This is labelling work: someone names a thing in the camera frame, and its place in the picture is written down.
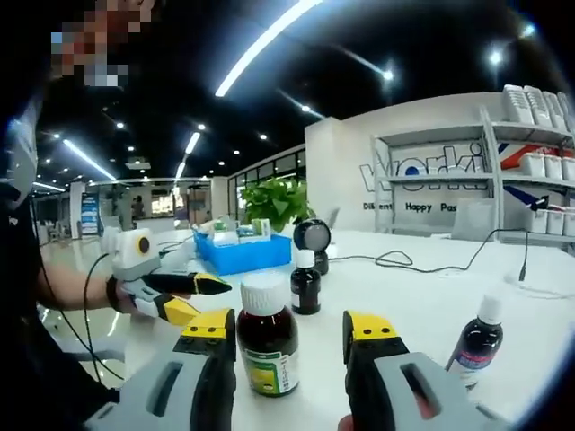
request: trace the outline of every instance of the recessed ceiling light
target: recessed ceiling light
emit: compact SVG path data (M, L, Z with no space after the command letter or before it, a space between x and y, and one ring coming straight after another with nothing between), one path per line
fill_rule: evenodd
M393 81L394 72L392 72L390 69L387 69L383 72L383 77L386 81Z

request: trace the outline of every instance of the round black object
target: round black object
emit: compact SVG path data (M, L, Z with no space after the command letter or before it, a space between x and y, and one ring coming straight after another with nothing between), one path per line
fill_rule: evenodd
M331 241L330 228L317 218L304 220L294 229L294 244L299 250L324 251Z
M137 247L140 253L146 254L150 250L150 241L146 237L140 238L140 241L137 242Z

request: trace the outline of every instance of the white bottle cap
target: white bottle cap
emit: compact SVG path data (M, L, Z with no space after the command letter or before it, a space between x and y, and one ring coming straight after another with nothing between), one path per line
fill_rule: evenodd
M296 265L298 268L313 268L315 266L314 251L298 250L296 252Z
M241 285L243 309L252 316L272 316L287 302L285 278L277 272L261 272L244 277Z
M485 295L477 312L477 318L488 325L501 323L501 300L494 295Z

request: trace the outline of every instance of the person's hand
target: person's hand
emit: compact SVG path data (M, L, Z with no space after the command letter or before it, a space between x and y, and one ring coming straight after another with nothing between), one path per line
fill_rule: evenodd
M128 294L121 288L121 282L118 282L116 285L116 296L118 297L118 308L120 312L125 314L134 314L136 316L143 315L142 312L136 308L136 306L132 303L132 300L129 298ZM178 296L184 300L190 299L190 294L177 294L174 296Z
M420 408L421 417L424 419L433 418L434 414L431 406L417 393L414 393L413 395L415 396L417 405ZM346 416L340 421L338 424L338 431L353 431L353 417L351 415Z

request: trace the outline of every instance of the blue plastic container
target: blue plastic container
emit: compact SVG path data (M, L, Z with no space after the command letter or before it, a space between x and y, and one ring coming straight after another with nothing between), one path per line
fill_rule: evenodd
M196 251L219 276L278 267L291 262L291 239L271 235L271 241L216 247L210 238L194 231Z

